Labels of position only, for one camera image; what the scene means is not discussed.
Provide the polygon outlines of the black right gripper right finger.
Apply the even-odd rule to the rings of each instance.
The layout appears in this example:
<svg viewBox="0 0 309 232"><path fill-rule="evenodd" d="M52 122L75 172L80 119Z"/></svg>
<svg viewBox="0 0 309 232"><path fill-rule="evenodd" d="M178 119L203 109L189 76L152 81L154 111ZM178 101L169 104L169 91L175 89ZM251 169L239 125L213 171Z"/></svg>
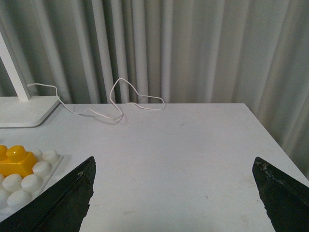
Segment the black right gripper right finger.
<svg viewBox="0 0 309 232"><path fill-rule="evenodd" d="M260 157L252 167L259 196L277 232L309 230L309 188Z"/></svg>

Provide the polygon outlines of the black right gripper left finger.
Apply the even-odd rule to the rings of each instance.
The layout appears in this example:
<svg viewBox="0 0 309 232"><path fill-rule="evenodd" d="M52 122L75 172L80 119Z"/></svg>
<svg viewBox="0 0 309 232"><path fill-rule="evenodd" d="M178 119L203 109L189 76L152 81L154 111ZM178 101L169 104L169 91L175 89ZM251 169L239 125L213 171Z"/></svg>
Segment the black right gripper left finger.
<svg viewBox="0 0 309 232"><path fill-rule="evenodd" d="M2 232L78 232L93 196L94 157L0 224Z"/></svg>

